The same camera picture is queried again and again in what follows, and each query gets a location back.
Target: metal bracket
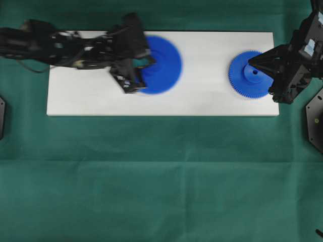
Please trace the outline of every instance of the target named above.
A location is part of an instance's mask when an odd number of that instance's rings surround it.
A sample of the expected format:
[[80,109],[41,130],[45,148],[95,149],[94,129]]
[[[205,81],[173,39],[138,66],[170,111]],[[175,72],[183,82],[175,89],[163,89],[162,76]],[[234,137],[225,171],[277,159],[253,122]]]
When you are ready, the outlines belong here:
[[323,153],[323,89],[306,106],[309,141]]
[[3,137],[4,121],[5,121],[5,101],[0,97],[0,140]]

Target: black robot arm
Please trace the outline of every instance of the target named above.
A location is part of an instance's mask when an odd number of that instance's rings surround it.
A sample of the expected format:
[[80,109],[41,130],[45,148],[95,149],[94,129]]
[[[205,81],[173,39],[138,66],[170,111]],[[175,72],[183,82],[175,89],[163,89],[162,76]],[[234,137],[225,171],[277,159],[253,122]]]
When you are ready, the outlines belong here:
[[249,60],[274,79],[269,93],[279,103],[291,104],[313,77],[323,77],[323,0],[311,0],[313,11],[295,30],[289,44]]
[[123,22],[92,39],[37,20],[25,22],[21,29],[0,28],[0,56],[15,59],[29,70],[32,69],[22,60],[80,70],[110,67],[111,75],[125,93],[134,93],[146,87],[140,69],[153,64],[154,59],[137,15],[128,14]]

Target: white board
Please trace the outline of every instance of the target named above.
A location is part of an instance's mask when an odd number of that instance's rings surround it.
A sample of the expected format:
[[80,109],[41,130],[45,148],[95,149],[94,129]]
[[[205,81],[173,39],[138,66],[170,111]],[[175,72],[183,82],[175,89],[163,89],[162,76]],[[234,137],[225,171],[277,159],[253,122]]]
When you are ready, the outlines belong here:
[[[91,38],[104,32],[81,31]],[[158,95],[124,94],[107,70],[58,67],[49,75],[47,115],[275,116],[279,106],[267,95],[249,99],[230,85],[231,60],[248,50],[274,47],[272,33],[146,32],[178,49],[182,73],[177,84]]]

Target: cable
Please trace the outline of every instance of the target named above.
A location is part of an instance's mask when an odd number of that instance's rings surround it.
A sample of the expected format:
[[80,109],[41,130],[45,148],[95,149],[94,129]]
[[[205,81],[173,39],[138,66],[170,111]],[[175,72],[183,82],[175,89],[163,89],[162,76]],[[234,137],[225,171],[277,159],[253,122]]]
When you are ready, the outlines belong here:
[[17,59],[16,62],[18,62],[23,68],[25,68],[25,69],[27,69],[27,70],[29,70],[31,72],[38,73],[38,74],[45,73],[45,72],[47,72],[47,71],[49,71],[49,70],[51,70],[53,68],[56,68],[56,67],[48,67],[48,68],[46,68],[46,69],[44,69],[42,71],[38,71],[38,70],[35,70],[35,69],[30,68],[25,63],[23,63],[21,60],[18,60]]

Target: green fabric background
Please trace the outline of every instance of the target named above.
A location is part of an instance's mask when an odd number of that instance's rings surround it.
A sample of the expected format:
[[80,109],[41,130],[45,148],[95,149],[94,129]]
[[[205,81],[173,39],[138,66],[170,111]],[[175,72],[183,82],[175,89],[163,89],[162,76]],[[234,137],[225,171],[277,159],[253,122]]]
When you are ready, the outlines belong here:
[[[279,45],[310,3],[1,0],[0,26],[102,30],[128,12],[147,30],[270,31]],[[48,74],[0,59],[0,241],[322,241],[323,156],[304,110],[321,87],[279,117],[47,117]]]

